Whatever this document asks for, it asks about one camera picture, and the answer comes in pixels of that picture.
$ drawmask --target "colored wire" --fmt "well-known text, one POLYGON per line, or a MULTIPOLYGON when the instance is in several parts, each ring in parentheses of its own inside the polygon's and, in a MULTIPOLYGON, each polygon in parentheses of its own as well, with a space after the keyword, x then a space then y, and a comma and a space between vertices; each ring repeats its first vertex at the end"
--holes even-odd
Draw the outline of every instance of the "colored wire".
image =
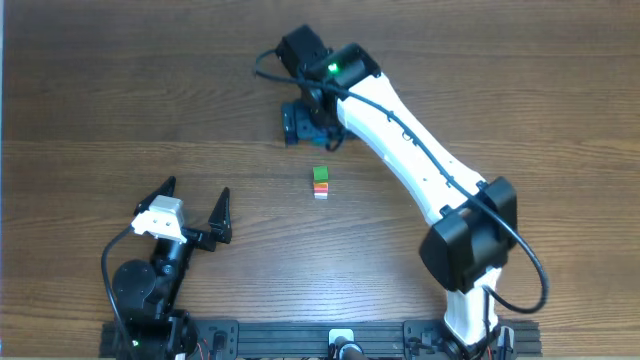
POLYGON ((126 229, 122 230, 120 234, 118 234, 113 240, 111 240, 107 246, 105 246, 104 251, 102 251, 102 260, 100 261, 100 265, 102 267, 102 278, 104 280, 104 287, 107 290, 107 298, 109 298, 109 302, 111 303, 111 307, 113 308, 113 315, 116 319, 116 326, 120 328, 120 332, 122 333, 122 338, 126 344, 127 349, 129 350, 129 354, 133 360, 138 359, 138 355, 136 351, 133 349, 133 342, 131 341, 131 337, 127 332, 127 328, 124 326, 124 321, 120 316, 120 312, 118 311, 118 306, 116 305, 116 299, 113 295, 113 289, 111 289, 111 282, 109 281, 109 271, 107 269, 107 259, 109 256, 109 251, 111 248, 118 243, 118 241, 122 240, 129 232, 131 232, 131 225, 127 226, 126 229))
POLYGON ((500 295, 498 295, 493 289, 491 289, 486 285, 483 286, 484 290, 487 291, 491 296, 493 296, 493 298, 496 299, 496 301, 500 303, 502 306, 517 313, 533 314, 544 307, 544 305, 547 303, 547 298, 549 297, 549 278, 547 276, 547 273, 544 271, 542 264, 540 263, 540 260, 538 259, 536 254, 533 252, 533 249, 531 249, 531 247, 526 242, 526 240, 522 236, 520 236, 520 234, 518 234, 518 232, 514 230, 500 215, 498 215, 489 206, 487 206, 485 203, 477 199, 475 196, 471 195, 471 193, 469 193, 464 187, 462 187, 462 185, 460 185, 453 178, 453 176, 451 176, 447 172, 447 170, 442 166, 442 164, 440 164, 440 162, 435 157, 435 155, 433 155, 431 150, 429 150, 427 146, 424 145, 424 143, 418 137, 416 137, 415 133, 411 131, 411 129, 404 122, 402 122, 402 120, 397 115, 395 115, 393 111, 387 110, 382 105, 364 96, 358 95, 354 92, 342 89, 340 87, 337 87, 331 84, 326 84, 326 83, 312 81, 312 80, 306 80, 304 78, 278 76, 278 75, 274 75, 274 74, 270 74, 262 71, 260 69, 260 63, 262 62, 262 60, 264 60, 264 58, 266 58, 271 54, 275 54, 275 52, 276 51, 274 49, 268 50, 260 54, 256 58, 256 63, 253 68, 253 72, 255 75, 271 81, 275 81, 275 82, 286 83, 286 84, 296 84, 303 88, 321 89, 326 92, 334 93, 336 95, 353 97, 354 99, 362 101, 363 103, 377 109, 378 111, 385 114, 389 119, 395 121, 402 128, 402 130, 404 130, 404 134, 408 136, 410 140, 413 141, 414 145, 419 147, 425 153, 425 155, 427 155, 429 160, 433 163, 433 165, 438 169, 440 174, 445 178, 445 180, 447 180, 449 184, 451 184, 462 195, 464 195, 468 199, 471 205, 477 207, 482 212, 487 214, 487 216, 489 216, 498 226, 503 228, 520 245, 520 247, 522 247, 524 252, 527 254, 529 259, 533 263, 533 266, 535 267, 536 272, 538 273, 538 277, 540 278, 540 285, 542 287, 542 290, 540 293, 540 299, 538 300, 538 303, 529 308, 523 308, 523 307, 516 306, 509 303, 507 300, 503 299, 500 295))

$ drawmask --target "green block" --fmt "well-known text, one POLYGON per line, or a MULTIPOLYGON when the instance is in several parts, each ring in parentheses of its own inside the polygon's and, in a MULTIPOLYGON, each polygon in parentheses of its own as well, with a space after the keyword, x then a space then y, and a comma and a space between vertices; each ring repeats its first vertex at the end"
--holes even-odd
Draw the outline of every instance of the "green block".
POLYGON ((313 168, 313 181, 314 182, 328 182, 329 181, 329 168, 326 166, 316 166, 313 168))

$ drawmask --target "wooden table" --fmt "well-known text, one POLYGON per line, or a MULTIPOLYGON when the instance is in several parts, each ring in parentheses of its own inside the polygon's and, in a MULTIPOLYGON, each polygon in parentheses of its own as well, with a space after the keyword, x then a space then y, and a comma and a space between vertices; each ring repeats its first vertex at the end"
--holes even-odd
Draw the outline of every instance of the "wooden table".
MULTIPOLYGON (((427 226, 375 154, 283 145, 280 104, 299 91, 251 67, 305 22, 336 48, 359 42, 456 157, 516 186, 520 230, 552 280, 532 317, 545 354, 640 353, 637 2, 6 3, 4 355, 97 355, 113 318, 100 254, 169 175, 191 225, 232 191, 233 241, 195 254, 179 297, 195 316, 442 316, 417 254, 427 226), (328 201, 311 190, 322 164, 328 201)), ((127 238, 110 270, 153 246, 127 238)), ((521 250, 499 291, 537 298, 521 250)))

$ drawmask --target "wooden tabletop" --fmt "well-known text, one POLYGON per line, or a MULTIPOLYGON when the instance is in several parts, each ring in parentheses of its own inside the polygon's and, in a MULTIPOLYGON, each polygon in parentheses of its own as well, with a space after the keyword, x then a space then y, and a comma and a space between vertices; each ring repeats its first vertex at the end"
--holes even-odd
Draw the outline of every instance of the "wooden tabletop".
MULTIPOLYGON (((4 355, 97 355, 113 319, 101 252, 170 175, 194 226, 231 188, 233 241, 197 252, 180 293, 194 316, 442 317, 418 256, 428 227, 373 151, 284 147, 280 105, 299 90, 251 67, 302 23, 360 43, 451 153, 514 184, 552 282, 531 316, 545 354, 640 353, 637 2, 7 0, 4 355)), ((153 246, 128 237, 110 271, 153 246)), ((533 304, 521 250, 503 274, 499 292, 533 304)))

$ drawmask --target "wood grain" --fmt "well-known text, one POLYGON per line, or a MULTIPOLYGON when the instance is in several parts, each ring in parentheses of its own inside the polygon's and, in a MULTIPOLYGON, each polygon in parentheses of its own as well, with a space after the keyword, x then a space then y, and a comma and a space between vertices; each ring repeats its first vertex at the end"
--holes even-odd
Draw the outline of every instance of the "wood grain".
MULTIPOLYGON (((362 44, 455 156, 514 183, 552 280, 533 316, 546 355, 640 354, 637 2, 7 0, 6 15, 3 355, 96 356, 102 248, 169 175, 195 226, 232 190, 233 241, 195 254, 179 298, 196 316, 442 316, 427 227, 373 152, 282 145, 298 90, 250 70, 305 22, 362 44), (318 164, 329 201, 311 196, 318 164)), ((128 238, 111 271, 152 247, 128 238)), ((538 296, 520 250, 500 292, 538 296)))

